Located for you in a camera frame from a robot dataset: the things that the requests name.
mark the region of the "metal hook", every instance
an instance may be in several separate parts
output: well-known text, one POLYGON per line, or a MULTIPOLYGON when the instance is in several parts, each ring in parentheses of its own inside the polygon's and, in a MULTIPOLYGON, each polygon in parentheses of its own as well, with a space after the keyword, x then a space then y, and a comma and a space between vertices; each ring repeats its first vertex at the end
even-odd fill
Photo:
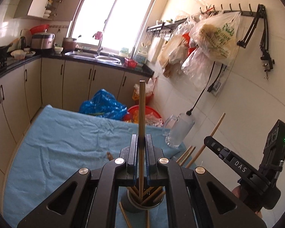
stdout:
POLYGON ((252 15, 252 10, 251 10, 251 6, 250 6, 250 4, 249 4, 249 9, 250 9, 250 15, 252 15))

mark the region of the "window frame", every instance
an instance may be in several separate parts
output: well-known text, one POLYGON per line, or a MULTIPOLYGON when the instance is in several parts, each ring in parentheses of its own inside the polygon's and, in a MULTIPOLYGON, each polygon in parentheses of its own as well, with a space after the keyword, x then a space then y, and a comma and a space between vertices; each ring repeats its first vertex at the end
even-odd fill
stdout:
MULTIPOLYGON (((68 37, 71 37, 72 34, 73 34, 74 27, 75 27, 75 24, 76 24, 78 15, 79 15, 79 13, 80 13, 80 11, 81 11, 81 8, 82 8, 82 5, 83 5, 84 1, 85 1, 85 0, 81 0, 80 3, 79 3, 79 6, 78 6, 77 11, 76 11, 75 16, 74 16, 74 20, 71 22, 71 29, 70 29, 70 31, 69 31, 69 33, 68 33, 68 37)), ((133 47, 136 47, 137 44, 138 44, 139 38, 140 38, 141 35, 142 35, 142 30, 144 29, 144 27, 145 27, 145 25, 146 25, 146 22, 147 22, 147 19, 148 19, 149 15, 150 15, 151 9, 152 9, 153 4, 154 4, 154 1, 155 1, 155 0, 151 0, 151 1, 150 1, 149 7, 148 7, 147 12, 146 12, 146 14, 145 14, 145 16, 144 16, 144 19, 143 19, 143 21, 142 21, 142 23, 141 23, 141 26, 140 26, 140 29, 139 29, 138 34, 137 34, 137 36, 136 36, 136 40, 135 40, 135 42, 134 42, 133 47)), ((104 32, 105 32, 105 28, 107 27, 107 22, 109 21, 109 19, 110 19, 110 17, 111 17, 111 14, 112 14, 112 11, 113 11, 113 9, 114 9, 114 7, 115 7, 115 5, 116 5, 116 2, 117 2, 117 0, 114 1, 113 5, 112 5, 112 8, 111 8, 111 10, 110 10, 110 12, 109 12, 109 15, 108 15, 108 17, 107 17, 107 19, 106 19, 106 21, 105 21, 105 23, 104 23, 104 29, 103 29, 104 32)), ((91 45, 91 44, 86 44, 86 43, 78 43, 78 44, 79 44, 80 46, 85 46, 85 47, 87 47, 87 48, 91 48, 92 50, 97 50, 97 49, 98 49, 98 46, 99 46, 99 44, 98 44, 98 45, 91 45)), ((107 51, 107 52, 110 52, 110 53, 116 53, 116 54, 119 53, 119 51, 117 51, 117 50, 110 49, 110 48, 105 48, 105 47, 104 47, 104 51, 107 51)))

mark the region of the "wooden stick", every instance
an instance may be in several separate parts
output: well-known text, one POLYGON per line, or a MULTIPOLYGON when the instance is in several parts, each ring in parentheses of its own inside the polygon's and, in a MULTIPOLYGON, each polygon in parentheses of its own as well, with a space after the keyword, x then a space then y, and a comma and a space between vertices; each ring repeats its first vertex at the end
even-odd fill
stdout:
POLYGON ((127 187, 127 189, 132 194, 133 198, 135 198, 136 201, 139 202, 139 196, 135 193, 135 191, 131 187, 127 187))
MULTIPOLYGON (((214 133, 216 132, 216 130, 218 129, 219 125, 221 124, 222 120, 224 119, 226 113, 223 113, 221 118, 219 119, 218 123, 216 124, 216 126, 214 127, 214 129, 212 130, 210 136, 213 136, 214 133)), ((190 162, 187 164, 186 168, 189 168, 195 161, 196 159, 201 155, 201 153, 203 152, 203 150, 205 149, 206 145, 202 145, 202 147, 198 150, 198 152, 196 153, 196 155, 190 160, 190 162)))
POLYGON ((129 221, 129 219, 128 219, 127 215, 125 214, 125 211, 124 211, 124 209, 122 207, 122 203, 121 202, 119 202, 119 207, 120 207, 120 210, 122 211, 122 214, 123 214, 123 216, 125 218, 125 221, 127 222, 128 227, 132 228, 132 226, 130 224, 130 221, 129 221))
POLYGON ((146 191, 143 192, 142 196, 145 196, 147 193, 149 193, 152 189, 154 189, 155 187, 150 187, 148 188, 146 191))
POLYGON ((161 200, 165 194, 166 194, 166 191, 163 191, 153 200, 153 202, 156 203, 157 201, 161 200))
POLYGON ((138 191, 138 189, 136 188, 136 186, 133 186, 133 187, 131 187, 133 190, 134 190, 134 192, 137 194, 137 195, 139 195, 139 191, 138 191))
POLYGON ((162 190, 163 187, 158 187, 152 194, 150 194, 142 203, 141 205, 143 206, 144 204, 146 204, 146 202, 148 202, 150 199, 152 199, 153 196, 155 196, 159 191, 162 190))
POLYGON ((139 81, 139 119, 138 119, 138 151, 139 151, 139 200, 143 201, 144 159, 145 159, 145 112, 146 82, 139 81))
POLYGON ((185 156, 189 153, 191 148, 192 148, 192 146, 188 147, 188 149, 183 153, 182 156, 179 157, 179 159, 176 161, 176 163, 179 164, 179 162, 181 162, 185 158, 185 156))
POLYGON ((196 146, 194 146, 193 148, 191 148, 191 150, 189 151, 189 153, 187 154, 187 156, 184 158, 184 160, 179 164, 180 166, 183 166, 184 163, 188 160, 188 158, 191 156, 191 154, 193 153, 193 151, 196 149, 196 146))
POLYGON ((149 214, 149 210, 146 210, 146 228, 150 228, 150 214, 149 214))

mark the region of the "blue tablecloth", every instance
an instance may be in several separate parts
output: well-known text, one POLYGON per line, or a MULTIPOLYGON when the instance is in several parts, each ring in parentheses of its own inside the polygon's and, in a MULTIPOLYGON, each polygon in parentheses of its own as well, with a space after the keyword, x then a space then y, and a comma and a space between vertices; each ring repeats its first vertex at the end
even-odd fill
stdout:
MULTIPOLYGON (((170 158, 179 151, 168 147, 162 129, 146 127, 154 146, 163 149, 170 158)), ((91 170, 108 162, 106 152, 113 157, 130 145, 131 135, 138 134, 138 126, 111 119, 93 117, 47 106, 26 134, 8 175, 3 216, 11 227, 56 190, 81 167, 91 170)), ((119 199, 126 188, 120 188, 119 199)), ((145 227, 144 213, 128 217, 135 228, 145 227)), ((151 227, 168 227, 166 200, 150 212, 151 227)), ((126 223, 119 207, 116 228, 126 223)))

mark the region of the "window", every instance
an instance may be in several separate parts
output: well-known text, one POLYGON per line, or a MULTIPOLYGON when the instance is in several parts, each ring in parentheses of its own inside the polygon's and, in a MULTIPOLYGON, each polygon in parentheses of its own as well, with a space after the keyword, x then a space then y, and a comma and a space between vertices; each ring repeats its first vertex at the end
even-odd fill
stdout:
POLYGON ((107 50, 130 50, 145 21, 153 0, 84 0, 72 25, 71 37, 78 43, 97 46, 93 38, 103 31, 102 46, 107 50))

